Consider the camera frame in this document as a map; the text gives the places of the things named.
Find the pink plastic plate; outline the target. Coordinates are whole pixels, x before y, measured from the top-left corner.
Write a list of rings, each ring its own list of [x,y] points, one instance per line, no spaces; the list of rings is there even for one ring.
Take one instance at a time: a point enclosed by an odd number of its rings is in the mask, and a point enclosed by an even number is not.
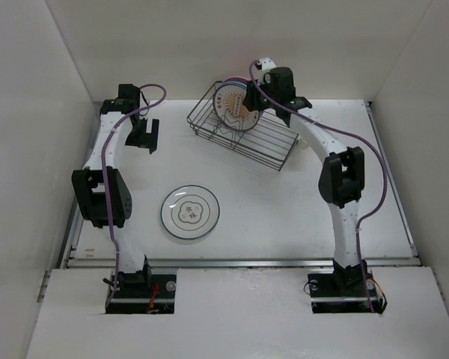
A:
[[[239,82],[239,83],[246,84],[248,82],[248,79],[240,77],[240,76],[232,76],[228,79],[225,79],[224,82]]]

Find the orange sunburst plate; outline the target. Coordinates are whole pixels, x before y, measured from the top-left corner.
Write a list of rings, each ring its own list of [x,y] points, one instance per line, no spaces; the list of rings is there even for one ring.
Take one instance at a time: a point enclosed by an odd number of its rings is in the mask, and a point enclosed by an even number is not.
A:
[[[236,85],[219,85],[213,94],[213,108],[218,119],[232,130],[247,132],[261,117],[259,111],[248,111],[242,104],[246,89]]]

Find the blue plastic plate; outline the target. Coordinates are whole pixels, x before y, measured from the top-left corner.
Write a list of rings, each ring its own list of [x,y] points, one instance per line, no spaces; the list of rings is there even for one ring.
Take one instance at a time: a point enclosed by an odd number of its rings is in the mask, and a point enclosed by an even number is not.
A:
[[[222,82],[222,85],[236,85],[236,86],[239,86],[239,87],[245,88],[245,89],[247,88],[247,84],[248,84],[248,82],[246,84],[239,83],[239,82],[225,82],[225,81]]]

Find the black wire dish rack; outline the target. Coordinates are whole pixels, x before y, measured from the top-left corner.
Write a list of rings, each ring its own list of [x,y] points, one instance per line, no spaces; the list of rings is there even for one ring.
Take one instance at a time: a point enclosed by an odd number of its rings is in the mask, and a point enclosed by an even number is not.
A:
[[[248,131],[226,127],[213,106],[213,95],[220,85],[221,81],[214,82],[188,114],[186,120],[192,131],[202,138],[280,171],[297,145],[299,136],[268,111]]]

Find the grey line pattern plate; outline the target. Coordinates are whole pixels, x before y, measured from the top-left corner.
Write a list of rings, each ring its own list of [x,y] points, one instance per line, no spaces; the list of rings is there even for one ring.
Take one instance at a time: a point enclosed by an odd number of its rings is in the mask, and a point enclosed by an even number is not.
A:
[[[160,219],[165,230],[175,239],[195,241],[210,234],[221,216],[216,196],[201,185],[174,189],[163,200]]]

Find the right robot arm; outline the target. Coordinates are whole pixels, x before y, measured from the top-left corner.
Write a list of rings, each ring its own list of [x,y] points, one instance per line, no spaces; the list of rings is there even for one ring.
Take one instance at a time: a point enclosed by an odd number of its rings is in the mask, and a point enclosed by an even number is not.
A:
[[[329,206],[335,237],[332,286],[342,295],[350,294],[362,282],[355,235],[358,202],[364,189],[364,151],[345,146],[324,125],[311,102],[296,95],[289,67],[277,67],[271,60],[262,59],[250,68],[259,70],[260,76],[248,82],[243,105],[249,111],[274,110],[322,163],[318,190]]]

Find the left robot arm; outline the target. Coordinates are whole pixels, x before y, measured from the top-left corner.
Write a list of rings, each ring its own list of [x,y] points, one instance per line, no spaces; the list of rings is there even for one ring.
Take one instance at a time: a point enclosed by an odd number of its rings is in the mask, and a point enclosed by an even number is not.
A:
[[[147,131],[143,115],[157,106],[143,94],[146,85],[120,84],[118,95],[107,99],[100,108],[97,139],[83,169],[74,170],[72,184],[84,220],[101,230],[115,249],[115,274],[109,281],[112,292],[128,289],[142,297],[152,288],[146,256],[138,249],[126,222],[132,214],[132,195],[119,167],[125,147],[156,151],[159,120],[153,119]]]

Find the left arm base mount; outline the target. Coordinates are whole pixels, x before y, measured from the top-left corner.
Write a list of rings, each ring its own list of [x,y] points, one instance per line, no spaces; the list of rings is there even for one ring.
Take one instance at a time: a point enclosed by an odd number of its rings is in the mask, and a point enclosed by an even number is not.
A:
[[[103,278],[109,286],[107,314],[173,314],[177,273],[153,274],[149,267],[135,273],[120,272],[117,289],[112,294],[114,275]]]

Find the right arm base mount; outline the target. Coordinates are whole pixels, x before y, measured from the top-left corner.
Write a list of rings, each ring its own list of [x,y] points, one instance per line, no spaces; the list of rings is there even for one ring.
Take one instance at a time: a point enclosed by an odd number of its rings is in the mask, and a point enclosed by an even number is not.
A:
[[[366,280],[361,270],[351,276],[311,272],[303,287],[311,297],[311,309],[321,313],[377,313],[383,314],[388,301],[370,273]]]

